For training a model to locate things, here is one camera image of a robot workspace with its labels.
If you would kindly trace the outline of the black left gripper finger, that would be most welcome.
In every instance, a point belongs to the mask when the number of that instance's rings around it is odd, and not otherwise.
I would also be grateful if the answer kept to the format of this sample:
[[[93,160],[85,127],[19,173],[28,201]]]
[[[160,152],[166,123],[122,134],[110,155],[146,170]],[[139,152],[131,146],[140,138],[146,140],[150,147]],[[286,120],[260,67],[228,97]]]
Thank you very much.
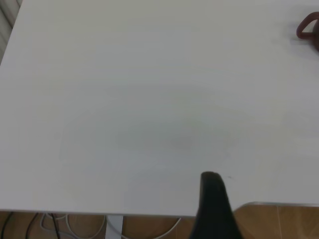
[[[192,239],[241,239],[225,184],[215,172],[200,178],[199,208],[190,234]]]

